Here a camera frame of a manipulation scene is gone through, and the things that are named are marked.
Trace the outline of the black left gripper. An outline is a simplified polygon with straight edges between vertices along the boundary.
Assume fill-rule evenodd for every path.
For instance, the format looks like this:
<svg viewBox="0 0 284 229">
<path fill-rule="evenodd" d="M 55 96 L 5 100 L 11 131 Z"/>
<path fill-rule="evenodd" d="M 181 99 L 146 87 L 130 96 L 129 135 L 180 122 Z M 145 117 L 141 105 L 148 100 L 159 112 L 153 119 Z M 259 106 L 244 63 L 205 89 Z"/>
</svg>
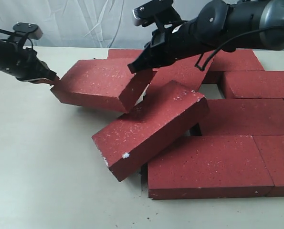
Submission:
<svg viewBox="0 0 284 229">
<path fill-rule="evenodd" d="M 16 48 L 14 44 L 0 40 L 0 71 L 22 82 L 48 84 L 59 82 L 57 73 L 49 70 L 31 48 Z"/>
</svg>

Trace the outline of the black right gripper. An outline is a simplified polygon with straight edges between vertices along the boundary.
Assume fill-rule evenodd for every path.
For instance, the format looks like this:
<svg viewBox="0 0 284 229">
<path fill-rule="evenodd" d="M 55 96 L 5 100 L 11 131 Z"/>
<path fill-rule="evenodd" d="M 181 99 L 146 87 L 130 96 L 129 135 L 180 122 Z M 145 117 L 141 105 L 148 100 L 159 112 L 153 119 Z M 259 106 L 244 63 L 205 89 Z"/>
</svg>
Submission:
<svg viewBox="0 0 284 229">
<path fill-rule="evenodd" d="M 141 58 L 127 66 L 131 73 L 170 66 L 178 60 L 212 51 L 197 35 L 197 21 L 177 23 L 164 32 L 152 31 L 151 40 L 144 46 Z"/>
</svg>

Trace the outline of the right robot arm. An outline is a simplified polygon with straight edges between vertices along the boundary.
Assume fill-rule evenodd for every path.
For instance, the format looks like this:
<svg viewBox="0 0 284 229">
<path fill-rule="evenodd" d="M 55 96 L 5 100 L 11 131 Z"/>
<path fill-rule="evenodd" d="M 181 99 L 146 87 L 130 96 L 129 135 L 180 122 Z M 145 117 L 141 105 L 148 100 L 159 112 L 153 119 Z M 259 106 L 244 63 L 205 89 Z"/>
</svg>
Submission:
<svg viewBox="0 0 284 229">
<path fill-rule="evenodd" d="M 134 24 L 156 24 L 151 40 L 128 65 L 132 73 L 170 66 L 198 56 L 196 68 L 204 71 L 219 51 L 284 49 L 284 0 L 240 0 L 228 4 L 208 2 L 192 20 L 183 20 L 171 0 L 152 0 L 132 11 Z"/>
</svg>

